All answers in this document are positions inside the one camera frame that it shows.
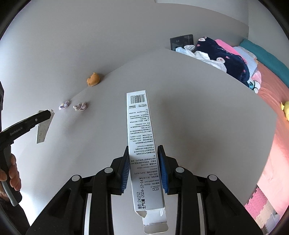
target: teal blanket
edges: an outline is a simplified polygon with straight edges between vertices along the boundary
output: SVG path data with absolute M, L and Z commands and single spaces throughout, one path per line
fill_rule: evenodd
M 285 85 L 289 87 L 289 69 L 285 64 L 283 64 L 264 48 L 252 43 L 247 39 L 244 39 L 240 46 L 255 54 L 258 61 L 260 61 L 268 69 L 275 73 L 285 83 Z

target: navy blue blanket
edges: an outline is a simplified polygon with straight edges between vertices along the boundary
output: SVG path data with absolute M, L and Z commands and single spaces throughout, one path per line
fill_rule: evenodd
M 241 56 L 227 52 L 213 39 L 208 37 L 203 37 L 198 40 L 196 50 L 207 53 L 211 60 L 224 63 L 227 68 L 227 74 L 249 87 L 247 82 L 250 78 L 249 69 Z

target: barcode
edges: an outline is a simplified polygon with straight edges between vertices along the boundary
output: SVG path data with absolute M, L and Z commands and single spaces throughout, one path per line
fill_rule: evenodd
M 130 97 L 130 103 L 131 104 L 135 104 L 135 103 L 143 103 L 145 102 L 145 95 L 136 95 L 136 96 L 131 96 Z

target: yellow toy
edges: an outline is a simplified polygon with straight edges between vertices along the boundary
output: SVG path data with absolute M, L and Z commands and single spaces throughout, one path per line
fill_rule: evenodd
M 93 75 L 90 76 L 90 78 L 87 79 L 87 84 L 89 87 L 95 86 L 100 81 L 100 77 L 98 74 L 93 73 Z
M 285 105 L 281 103 L 281 109 L 284 110 L 285 118 L 289 121 L 289 101 L 286 101 Z

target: crumpled fabric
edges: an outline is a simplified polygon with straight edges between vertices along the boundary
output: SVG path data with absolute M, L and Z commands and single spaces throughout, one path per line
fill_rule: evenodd
M 258 69 L 255 70 L 255 73 L 252 76 L 252 80 L 257 81 L 260 84 L 262 83 L 262 75 Z
M 261 88 L 261 84 L 258 81 L 252 80 L 252 78 L 248 80 L 248 83 L 249 83 L 249 88 L 253 90 L 256 94 L 258 94 Z
M 244 50 L 242 50 L 240 47 L 234 47 L 234 49 L 239 52 L 241 54 L 241 56 L 243 58 L 246 59 L 247 61 L 247 66 L 249 69 L 249 73 L 250 73 L 250 78 L 253 76 L 256 68 L 257 68 L 257 63 L 255 62 L 255 60 L 248 54 L 246 53 Z
M 234 55 L 238 55 L 241 56 L 243 58 L 243 60 L 245 61 L 245 63 L 247 64 L 246 59 L 237 51 L 235 50 L 235 48 L 231 47 L 229 44 L 225 43 L 224 41 L 220 40 L 220 39 L 216 39 L 215 42 L 222 48 L 224 48 L 227 52 L 230 52 Z
M 258 60 L 257 60 L 257 56 L 254 55 L 252 52 L 248 51 L 247 49 L 238 46 L 241 50 L 243 50 L 244 52 L 246 52 L 249 56 L 251 56 L 253 58 L 253 60 L 256 62 L 256 64 L 258 65 Z
M 197 50 L 207 53 L 210 59 L 223 62 L 227 68 L 227 74 L 249 87 L 247 82 L 250 78 L 249 69 L 241 56 L 227 52 L 209 37 L 198 40 Z
M 284 82 L 287 87 L 289 87 L 289 68 L 287 68 L 285 64 L 283 64 L 264 48 L 250 42 L 247 39 L 244 39 L 240 46 L 254 53 L 259 62 L 275 73 L 281 79 L 281 81 Z
M 220 61 L 216 61 L 216 60 L 211 60 L 208 54 L 204 52 L 196 51 L 195 53 L 193 53 L 192 50 L 194 49 L 195 49 L 194 45 L 187 45 L 184 48 L 182 47 L 176 48 L 176 52 L 198 59 L 202 62 L 205 62 L 209 65 L 214 66 L 217 69 L 224 71 L 225 73 L 227 72 L 227 69 L 224 63 Z

